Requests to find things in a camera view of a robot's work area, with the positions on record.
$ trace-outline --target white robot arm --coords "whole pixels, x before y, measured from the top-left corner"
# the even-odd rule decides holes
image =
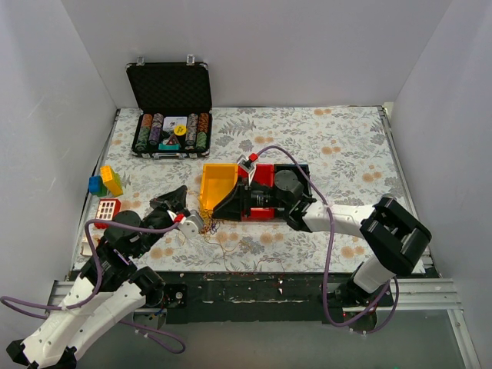
[[[297,166],[297,172],[277,171],[272,188],[252,181],[256,170],[254,162],[269,148],[283,151]],[[326,201],[317,201],[306,191],[310,181],[303,169],[284,149],[269,148],[238,159],[239,167],[248,177],[238,180],[232,192],[214,209],[214,214],[248,216],[251,208],[259,205],[274,208],[296,231],[331,231]],[[393,276],[410,275],[432,238],[431,233],[392,197],[382,197],[375,205],[335,204],[330,209],[337,233],[364,238],[374,252],[374,256],[359,265],[348,282],[341,285],[341,298],[357,304],[370,300]]]
[[[30,369],[75,367],[87,349],[125,315],[149,301],[159,302],[165,283],[149,267],[137,271],[130,258],[139,258],[149,251],[164,234],[156,230],[173,224],[187,238],[199,234],[204,223],[196,211],[185,207],[186,191],[182,186],[153,199],[154,210],[143,220],[133,211],[118,213],[97,248],[102,268],[97,294],[85,304],[73,307],[89,298],[98,282],[92,256],[60,303],[61,310],[52,311],[29,337],[8,346],[12,360]]]

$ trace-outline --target cable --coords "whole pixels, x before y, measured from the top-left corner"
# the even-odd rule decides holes
[[[317,189],[317,187],[314,185],[314,183],[311,181],[311,179],[308,177],[308,175],[306,175],[304,173],[304,171],[302,170],[301,166],[296,162],[296,160],[294,159],[294,157],[287,150],[285,150],[284,148],[281,148],[280,146],[271,145],[271,146],[267,146],[266,148],[262,148],[257,153],[258,157],[261,156],[261,154],[263,154],[264,152],[266,152],[268,150],[271,150],[271,149],[282,151],[284,154],[286,154],[292,160],[292,162],[294,163],[294,165],[296,166],[296,168],[299,170],[299,172],[302,174],[302,176],[304,177],[304,179],[313,188],[314,192],[317,193],[317,195],[320,197],[320,199],[323,202],[323,204],[325,204],[326,207],[327,207],[328,217],[330,218],[330,237],[328,239],[328,250],[327,250],[326,261],[325,261],[325,265],[324,265],[323,282],[322,282],[322,288],[321,288],[321,300],[323,301],[324,315],[328,319],[328,321],[330,322],[330,324],[332,324],[335,327],[347,327],[348,325],[350,325],[350,324],[354,323],[355,321],[359,320],[363,315],[365,315],[374,306],[376,306],[376,304],[379,302],[379,300],[384,296],[384,294],[386,294],[386,291],[388,291],[388,288],[390,287],[390,282],[389,281],[386,282],[386,284],[384,285],[384,287],[381,289],[381,292],[379,293],[379,295],[363,311],[361,311],[359,314],[355,315],[353,318],[351,318],[348,321],[345,321],[343,323],[337,323],[336,321],[334,321],[331,318],[330,312],[328,310],[328,300],[327,300],[328,286],[327,285],[328,285],[328,271],[330,269],[331,252],[333,251],[333,242],[334,242],[334,234],[335,234],[335,221],[334,221],[333,213],[331,212],[331,209],[328,206],[328,202],[326,200],[326,197],[323,196],[323,194]],[[393,277],[393,279],[394,279],[394,282],[395,282],[395,285],[396,285],[396,296],[395,296],[395,299],[394,299],[393,308],[391,309],[390,314],[388,315],[386,321],[383,322],[383,324],[381,324],[379,327],[373,329],[372,331],[365,332],[366,334],[376,333],[381,328],[383,328],[384,326],[386,326],[386,324],[389,323],[390,319],[394,315],[394,312],[396,311],[396,306],[397,306],[397,303],[398,303],[398,299],[400,297],[400,288],[398,286],[398,282],[397,282],[396,277]]]
[[[16,307],[13,304],[18,304],[22,306],[26,306],[28,308],[34,308],[34,309],[43,309],[47,311],[61,311],[61,310],[70,310],[70,309],[76,309],[79,308],[85,304],[87,304],[94,296],[99,292],[99,288],[101,287],[102,283],[102,267],[101,267],[101,262],[99,261],[98,254],[95,250],[94,242],[91,237],[91,232],[89,231],[89,225],[98,222],[102,224],[107,224],[111,225],[112,227],[116,228],[122,228],[122,229],[128,229],[129,231],[137,231],[137,232],[144,232],[144,233],[152,233],[152,234],[164,234],[169,231],[172,231],[178,226],[178,223],[173,224],[171,227],[167,228],[162,228],[162,229],[151,229],[151,228],[140,228],[140,227],[132,227],[131,225],[126,225],[122,223],[118,223],[116,221],[103,221],[100,219],[90,219],[85,222],[85,236],[87,237],[87,241],[89,243],[89,247],[91,248],[92,255],[94,256],[94,262],[95,262],[95,268],[97,271],[97,281],[94,287],[94,290],[92,293],[84,300],[78,302],[77,304],[69,305],[67,307],[61,307],[61,306],[54,306],[54,305],[43,305],[43,304],[35,304],[32,302],[20,300],[18,298],[11,298],[9,296],[1,296],[0,297],[0,302],[7,306],[8,308],[11,308],[14,311],[17,311],[18,313],[27,315],[29,317],[36,317],[38,319],[46,319],[45,315],[40,315],[40,314],[34,314],[30,311],[22,310],[19,307]]]
[[[185,352],[185,350],[186,350],[186,344],[183,342],[183,340],[179,336],[177,336],[175,334],[172,334],[170,332],[160,331],[158,329],[154,329],[154,328],[150,328],[150,327],[145,327],[144,325],[140,325],[137,323],[131,323],[129,321],[119,321],[119,323],[124,324],[124,325],[128,325],[130,327],[135,327],[138,330],[142,329],[143,331],[149,331],[149,332],[153,332],[156,334],[163,334],[164,336],[168,336],[168,337],[172,338],[173,340],[179,342],[179,344],[181,345],[181,348],[179,350],[176,350],[176,349],[172,348],[171,346],[169,346],[168,344],[165,344],[164,342],[162,342],[161,340],[159,340],[155,336],[153,336],[151,334],[147,335],[148,338],[157,342],[158,344],[160,344],[163,348],[165,348],[166,350],[168,350],[172,354],[181,354],[181,353]]]

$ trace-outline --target yellow block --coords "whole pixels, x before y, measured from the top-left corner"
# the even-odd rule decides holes
[[[106,188],[111,191],[113,196],[119,196],[123,194],[123,189],[121,188],[120,176],[113,172],[113,169],[109,165],[101,167],[101,177],[102,183]]]
[[[232,191],[238,181],[237,164],[205,164],[201,177],[200,206],[202,214],[212,212]]]

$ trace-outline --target table surface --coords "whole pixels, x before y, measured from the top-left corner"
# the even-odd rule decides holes
[[[149,200],[187,185],[188,207],[199,209],[201,173],[205,163],[234,163],[241,154],[280,145],[309,164],[311,178],[331,204],[376,203],[392,194],[405,207],[404,185],[398,173],[376,107],[214,108],[211,153],[206,159],[135,158],[131,143],[139,109],[120,110],[104,165],[120,174],[124,194],[121,209],[151,211]],[[289,163],[279,151],[268,151],[261,163]],[[86,219],[95,216],[99,198],[88,201]],[[102,231],[91,227],[98,239]],[[73,268],[88,260],[83,234],[78,238]],[[278,223],[224,222],[205,240],[186,240],[178,231],[165,235],[135,261],[156,271],[286,271],[322,272],[327,233],[304,233]],[[336,234],[330,271],[351,273],[372,251],[360,238]],[[424,273],[421,261],[414,273]]]

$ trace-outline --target poker chip case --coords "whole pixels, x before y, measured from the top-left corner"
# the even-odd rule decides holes
[[[131,153],[139,158],[206,158],[210,154],[212,129],[207,64],[195,62],[193,55],[182,63],[145,63],[140,57],[136,63],[126,65],[126,73],[141,109]],[[169,139],[168,131],[159,131],[158,125],[160,122],[164,128],[162,122],[167,117],[187,117],[188,122],[194,123],[187,127],[191,132],[186,136],[186,145],[164,145],[172,138]]]

